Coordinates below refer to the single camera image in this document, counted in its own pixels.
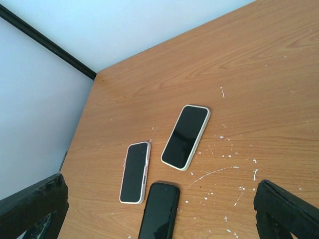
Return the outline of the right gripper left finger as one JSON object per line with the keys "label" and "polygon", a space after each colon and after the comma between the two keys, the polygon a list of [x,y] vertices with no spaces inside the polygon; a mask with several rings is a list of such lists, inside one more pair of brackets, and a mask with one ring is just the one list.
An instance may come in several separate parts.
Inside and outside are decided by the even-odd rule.
{"label": "right gripper left finger", "polygon": [[0,237],[56,239],[68,208],[64,177],[54,174],[0,201]]}

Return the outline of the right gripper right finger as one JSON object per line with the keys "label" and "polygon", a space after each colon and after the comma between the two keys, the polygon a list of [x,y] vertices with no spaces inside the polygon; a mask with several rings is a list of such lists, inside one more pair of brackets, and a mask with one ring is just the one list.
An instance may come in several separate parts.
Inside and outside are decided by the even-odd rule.
{"label": "right gripper right finger", "polygon": [[262,180],[254,198],[261,239],[317,239],[319,209],[269,180]]}

